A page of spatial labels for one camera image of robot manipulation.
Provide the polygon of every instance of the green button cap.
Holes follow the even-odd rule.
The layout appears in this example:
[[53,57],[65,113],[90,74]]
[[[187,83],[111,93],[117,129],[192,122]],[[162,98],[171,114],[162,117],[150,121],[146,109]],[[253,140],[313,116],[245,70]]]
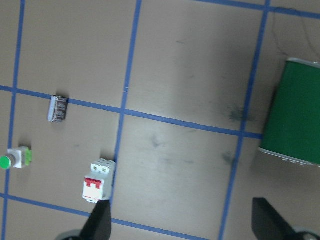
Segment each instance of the green button cap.
[[32,151],[28,149],[25,151],[25,165],[29,166],[31,162],[32,162]]
[[11,167],[11,160],[7,156],[0,157],[0,168],[2,169],[9,169]]

